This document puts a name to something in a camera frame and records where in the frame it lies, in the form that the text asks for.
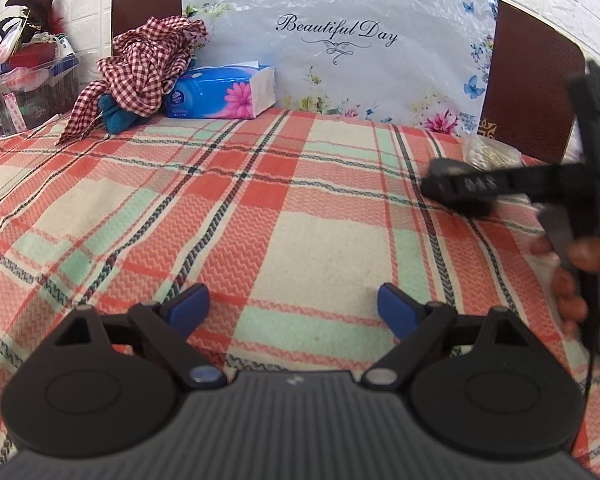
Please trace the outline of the right hand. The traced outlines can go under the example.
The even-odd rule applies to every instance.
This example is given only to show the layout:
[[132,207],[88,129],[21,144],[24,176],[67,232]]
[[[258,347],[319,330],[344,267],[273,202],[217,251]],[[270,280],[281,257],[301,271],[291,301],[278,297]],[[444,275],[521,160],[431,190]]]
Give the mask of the right hand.
[[[573,242],[567,256],[571,265],[579,271],[591,274],[600,273],[600,240],[598,238],[580,238]],[[550,281],[550,288],[557,301],[557,312],[562,318],[562,331],[574,337],[579,324],[588,316],[588,306],[579,294],[577,275],[558,266]]]

